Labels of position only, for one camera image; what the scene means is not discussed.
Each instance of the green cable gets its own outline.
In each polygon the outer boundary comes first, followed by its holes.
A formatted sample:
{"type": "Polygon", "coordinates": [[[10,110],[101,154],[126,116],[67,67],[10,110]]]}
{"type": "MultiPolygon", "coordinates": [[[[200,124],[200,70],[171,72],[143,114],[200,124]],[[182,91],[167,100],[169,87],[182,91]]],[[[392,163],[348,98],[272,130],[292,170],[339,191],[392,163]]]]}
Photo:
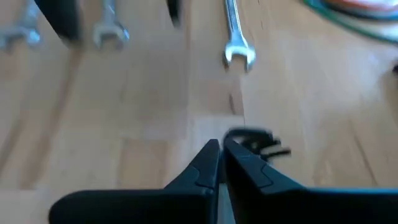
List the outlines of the green cable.
{"type": "Polygon", "coordinates": [[[381,40],[381,41],[386,41],[390,42],[393,44],[398,43],[398,39],[389,37],[387,35],[381,35],[378,34],[377,32],[371,32],[369,30],[357,27],[353,24],[350,24],[350,22],[340,18],[339,16],[336,16],[336,13],[333,12],[331,9],[327,8],[324,4],[322,4],[321,0],[303,0],[304,4],[312,8],[316,13],[324,17],[325,19],[328,19],[335,24],[338,24],[339,26],[342,26],[348,30],[357,32],[361,35],[364,35],[366,37],[370,37],[372,39],[376,40],[381,40]]]}

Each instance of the orange object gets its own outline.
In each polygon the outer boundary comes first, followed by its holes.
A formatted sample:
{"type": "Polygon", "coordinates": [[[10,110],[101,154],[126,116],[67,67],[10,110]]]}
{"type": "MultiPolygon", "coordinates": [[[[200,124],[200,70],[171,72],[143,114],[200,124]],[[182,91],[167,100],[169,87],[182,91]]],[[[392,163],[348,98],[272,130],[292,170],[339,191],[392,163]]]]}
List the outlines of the orange object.
{"type": "Polygon", "coordinates": [[[398,11],[398,0],[323,0],[334,6],[366,11],[398,11]]]}

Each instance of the wrench head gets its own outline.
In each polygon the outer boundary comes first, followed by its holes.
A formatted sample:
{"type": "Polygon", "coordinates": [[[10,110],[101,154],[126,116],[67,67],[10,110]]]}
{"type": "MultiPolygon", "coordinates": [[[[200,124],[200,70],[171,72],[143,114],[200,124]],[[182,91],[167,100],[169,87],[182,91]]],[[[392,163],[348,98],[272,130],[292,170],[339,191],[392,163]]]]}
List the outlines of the wrench head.
{"type": "Polygon", "coordinates": [[[0,30],[0,49],[9,49],[12,42],[20,38],[25,39],[29,47],[36,47],[41,43],[40,33],[37,29],[15,26],[0,30]]]}
{"type": "Polygon", "coordinates": [[[225,46],[224,57],[225,62],[229,66],[234,55],[246,57],[246,71],[250,71],[256,61],[256,50],[247,42],[230,41],[225,46]]]}
{"type": "Polygon", "coordinates": [[[94,25],[93,40],[98,49],[101,49],[103,41],[110,37],[118,39],[119,49],[130,39],[127,29],[118,22],[99,22],[94,25]]]}

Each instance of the wrench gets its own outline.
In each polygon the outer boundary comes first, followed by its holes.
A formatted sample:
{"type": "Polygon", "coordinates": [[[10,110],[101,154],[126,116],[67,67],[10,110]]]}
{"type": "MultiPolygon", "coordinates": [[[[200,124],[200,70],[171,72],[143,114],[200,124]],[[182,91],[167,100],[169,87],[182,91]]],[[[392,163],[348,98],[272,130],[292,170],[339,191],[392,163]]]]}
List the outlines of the wrench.
{"type": "Polygon", "coordinates": [[[0,49],[10,48],[11,42],[24,38],[29,47],[40,43],[40,34],[37,30],[37,21],[40,9],[34,0],[25,0],[24,12],[14,25],[0,30],[0,49]]]}
{"type": "Polygon", "coordinates": [[[256,50],[243,37],[236,0],[225,0],[225,4],[230,34],[229,42],[225,46],[225,62],[229,66],[233,55],[246,56],[246,72],[248,72],[256,61],[256,50]]]}
{"type": "Polygon", "coordinates": [[[109,37],[118,38],[118,48],[130,39],[129,32],[122,26],[116,17],[115,0],[103,0],[103,16],[102,20],[95,24],[93,40],[97,48],[101,49],[104,39],[109,37]]]}

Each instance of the open-end wrench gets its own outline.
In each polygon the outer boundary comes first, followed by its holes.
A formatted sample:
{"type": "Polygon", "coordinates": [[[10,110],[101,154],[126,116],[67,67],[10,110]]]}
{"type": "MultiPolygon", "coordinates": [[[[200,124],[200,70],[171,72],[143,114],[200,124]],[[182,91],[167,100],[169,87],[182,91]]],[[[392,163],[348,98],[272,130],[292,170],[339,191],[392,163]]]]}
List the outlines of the open-end wrench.
{"type": "Polygon", "coordinates": [[[115,0],[103,0],[102,21],[94,26],[93,40],[97,48],[101,49],[104,39],[109,37],[118,38],[118,48],[130,39],[129,32],[116,17],[115,0]]]}
{"type": "Polygon", "coordinates": [[[37,20],[40,10],[34,0],[25,0],[21,18],[12,26],[0,30],[0,49],[10,48],[11,42],[25,38],[28,46],[35,47],[40,43],[40,34],[37,30],[37,20]]]}
{"type": "Polygon", "coordinates": [[[230,40],[225,46],[225,61],[229,66],[233,55],[245,56],[246,71],[248,72],[256,61],[256,50],[243,37],[236,0],[225,0],[225,3],[230,34],[230,40]]]}

